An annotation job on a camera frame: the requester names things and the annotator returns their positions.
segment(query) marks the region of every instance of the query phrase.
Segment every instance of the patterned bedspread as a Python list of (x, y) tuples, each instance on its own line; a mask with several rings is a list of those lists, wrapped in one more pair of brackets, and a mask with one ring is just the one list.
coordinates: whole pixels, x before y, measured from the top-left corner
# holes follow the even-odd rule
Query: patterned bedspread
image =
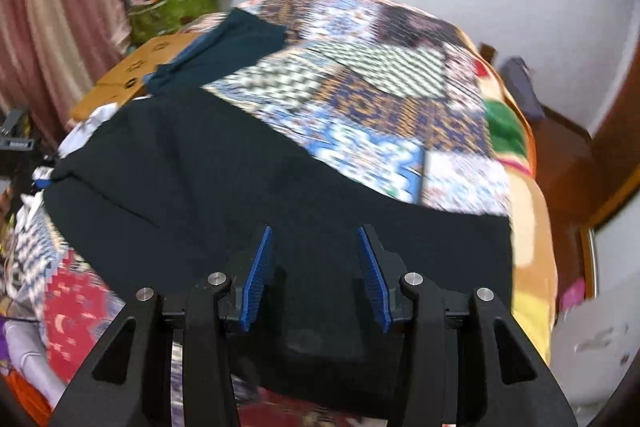
[[(252, 0), (239, 7), (285, 25), (288, 46), (204, 89), (389, 197), (449, 212), (510, 216), (512, 311), (548, 360), (557, 280), (546, 206), (532, 177), (534, 144), (468, 37), (385, 0)], [(223, 17), (204, 16), (186, 31), (210, 30)], [(22, 232), (16, 259), (24, 272), (20, 291), (44, 324), (50, 364), (68, 381), (122, 301), (66, 244), (42, 207)], [(180, 358), (176, 345), (175, 425)], [(236, 391), (237, 397), (248, 393), (241, 385)], [(261, 404), (286, 402), (297, 416), (281, 406), (256, 412), (254, 403), (241, 410), (245, 426), (271, 416), (279, 424), (313, 417), (311, 423), (346, 425), (337, 413), (260, 393)]]

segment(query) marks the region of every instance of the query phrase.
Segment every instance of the silver bolt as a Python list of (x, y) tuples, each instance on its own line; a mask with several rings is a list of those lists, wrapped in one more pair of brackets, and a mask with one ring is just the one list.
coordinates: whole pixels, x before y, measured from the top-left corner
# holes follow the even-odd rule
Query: silver bolt
[(409, 272), (404, 274), (404, 282), (410, 284), (411, 286), (417, 286), (418, 284), (422, 284), (424, 281), (424, 277), (416, 272)]
[(222, 272), (213, 272), (207, 277), (207, 282), (212, 286), (219, 286), (226, 281), (226, 275)]
[(154, 296), (153, 288), (140, 288), (136, 292), (136, 299), (138, 299), (139, 301), (148, 301), (153, 296)]
[(494, 293), (489, 288), (478, 288), (476, 292), (481, 301), (489, 302), (494, 299)]

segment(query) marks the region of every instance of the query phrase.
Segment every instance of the pink object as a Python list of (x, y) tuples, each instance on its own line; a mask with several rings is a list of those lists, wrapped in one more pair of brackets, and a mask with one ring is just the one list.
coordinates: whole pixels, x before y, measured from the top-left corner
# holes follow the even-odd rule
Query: pink object
[(560, 299), (560, 311), (566, 311), (584, 301), (584, 290), (585, 283), (583, 278), (578, 279), (569, 286)]

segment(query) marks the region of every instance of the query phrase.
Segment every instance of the black garment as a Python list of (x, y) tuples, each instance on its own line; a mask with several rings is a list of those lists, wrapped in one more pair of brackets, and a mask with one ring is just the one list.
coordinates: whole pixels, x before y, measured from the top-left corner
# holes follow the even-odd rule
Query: black garment
[(188, 290), (271, 225), (279, 268), (234, 356), (265, 387), (328, 407), (381, 417), (398, 371), (401, 338), (380, 333), (364, 296), (360, 225), (441, 287), (511, 301), (506, 217), (374, 192), (201, 89), (125, 106), (52, 180), (53, 222), (125, 300), (143, 286)]
[(276, 26), (244, 10), (233, 9), (220, 26), (175, 62), (161, 64), (146, 84), (151, 94), (199, 87), (253, 66), (284, 47), (285, 27)]

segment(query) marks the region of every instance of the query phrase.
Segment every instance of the striped curtain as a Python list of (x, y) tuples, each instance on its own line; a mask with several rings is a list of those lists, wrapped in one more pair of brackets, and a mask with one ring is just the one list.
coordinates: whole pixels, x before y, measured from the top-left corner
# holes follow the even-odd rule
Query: striped curtain
[(121, 58), (119, 0), (0, 0), (0, 106), (26, 105), (50, 144), (69, 110)]

